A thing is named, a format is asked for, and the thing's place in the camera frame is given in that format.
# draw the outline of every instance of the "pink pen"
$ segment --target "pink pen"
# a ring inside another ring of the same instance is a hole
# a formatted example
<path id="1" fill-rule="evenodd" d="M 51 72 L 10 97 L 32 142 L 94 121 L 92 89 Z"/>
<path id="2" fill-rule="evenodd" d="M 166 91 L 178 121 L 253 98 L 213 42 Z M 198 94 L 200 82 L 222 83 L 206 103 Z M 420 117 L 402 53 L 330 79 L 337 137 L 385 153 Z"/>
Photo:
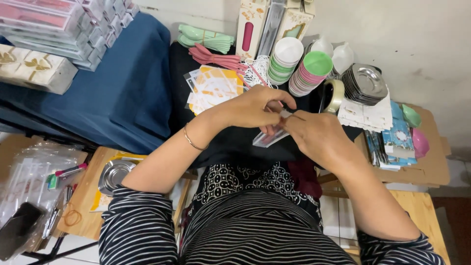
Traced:
<path id="1" fill-rule="evenodd" d="M 59 171 L 56 171 L 56 177 L 65 177 L 65 176 L 68 176 L 70 174 L 82 171 L 86 168 L 87 168 L 87 163 L 83 163 L 83 164 L 80 164 L 78 166 L 68 168 L 66 170 L 59 170 Z"/>

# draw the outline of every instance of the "gold bangle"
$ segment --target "gold bangle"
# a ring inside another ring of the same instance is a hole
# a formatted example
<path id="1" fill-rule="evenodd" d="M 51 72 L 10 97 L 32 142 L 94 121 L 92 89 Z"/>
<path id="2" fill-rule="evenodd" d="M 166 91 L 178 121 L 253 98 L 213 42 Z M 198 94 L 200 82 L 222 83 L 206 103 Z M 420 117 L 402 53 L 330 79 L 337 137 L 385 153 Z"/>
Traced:
<path id="1" fill-rule="evenodd" d="M 185 138 L 188 140 L 188 142 L 189 142 L 194 148 L 196 148 L 196 149 L 198 149 L 198 150 L 200 150 L 200 151 L 204 151 L 204 150 L 208 149 L 209 145 L 208 145 L 207 147 L 205 147 L 204 149 L 202 149 L 202 148 L 197 147 L 195 144 L 193 144 L 193 143 L 191 142 L 191 140 L 190 140 L 190 138 L 188 137 L 188 134 L 187 134 L 187 125 L 188 125 L 188 123 L 185 124 L 185 127 L 183 128 L 183 132 L 185 133 Z"/>

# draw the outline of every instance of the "black and white striped sleeve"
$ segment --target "black and white striped sleeve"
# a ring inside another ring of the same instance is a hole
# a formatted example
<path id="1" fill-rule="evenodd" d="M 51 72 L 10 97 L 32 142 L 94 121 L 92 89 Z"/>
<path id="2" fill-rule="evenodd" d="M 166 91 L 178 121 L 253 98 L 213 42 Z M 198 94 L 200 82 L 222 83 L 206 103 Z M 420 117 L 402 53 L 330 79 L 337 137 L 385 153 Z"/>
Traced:
<path id="1" fill-rule="evenodd" d="M 118 186 L 102 218 L 101 265 L 177 263 L 172 202 L 162 194 Z"/>
<path id="2" fill-rule="evenodd" d="M 429 238 L 423 233 L 416 240 L 393 241 L 358 231 L 358 243 L 363 265 L 445 265 L 442 257 L 433 252 Z"/>

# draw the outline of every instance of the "stainless steel plate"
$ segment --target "stainless steel plate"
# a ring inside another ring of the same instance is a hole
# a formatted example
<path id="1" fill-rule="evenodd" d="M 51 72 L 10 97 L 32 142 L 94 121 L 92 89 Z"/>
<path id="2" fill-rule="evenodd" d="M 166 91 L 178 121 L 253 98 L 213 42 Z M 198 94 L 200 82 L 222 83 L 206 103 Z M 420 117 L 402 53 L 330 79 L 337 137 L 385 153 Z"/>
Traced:
<path id="1" fill-rule="evenodd" d="M 108 162 L 100 175 L 98 189 L 107 196 L 113 196 L 113 190 L 121 184 L 124 177 L 131 172 L 136 164 L 127 160 L 111 160 Z"/>
<path id="2" fill-rule="evenodd" d="M 352 72 L 363 94 L 378 98 L 385 98 L 388 95 L 386 82 L 374 67 L 354 64 Z"/>

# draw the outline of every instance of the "white string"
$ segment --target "white string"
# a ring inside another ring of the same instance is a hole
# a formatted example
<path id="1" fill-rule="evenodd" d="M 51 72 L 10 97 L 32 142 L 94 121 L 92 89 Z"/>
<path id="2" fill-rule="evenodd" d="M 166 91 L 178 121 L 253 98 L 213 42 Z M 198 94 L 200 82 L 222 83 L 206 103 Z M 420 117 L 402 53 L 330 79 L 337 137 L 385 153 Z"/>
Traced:
<path id="1" fill-rule="evenodd" d="M 276 89 L 278 89 L 278 86 L 272 85 L 270 83 L 270 81 L 268 80 L 268 78 L 267 78 L 267 71 L 268 71 L 268 64 L 269 63 L 270 63 L 270 56 L 260 55 L 260 56 L 257 57 L 256 60 L 246 59 L 245 62 L 243 62 L 242 64 L 246 65 L 246 66 L 252 65 L 252 67 L 255 69 L 255 71 L 257 71 L 259 73 L 259 75 L 263 78 L 263 80 L 267 83 L 267 85 L 269 87 L 273 88 L 273 86 L 275 86 Z M 260 80 L 260 78 L 257 76 L 257 74 L 253 71 L 253 69 L 251 67 L 249 67 L 245 71 L 244 80 L 251 87 L 253 87 L 257 84 L 263 85 L 263 82 Z"/>

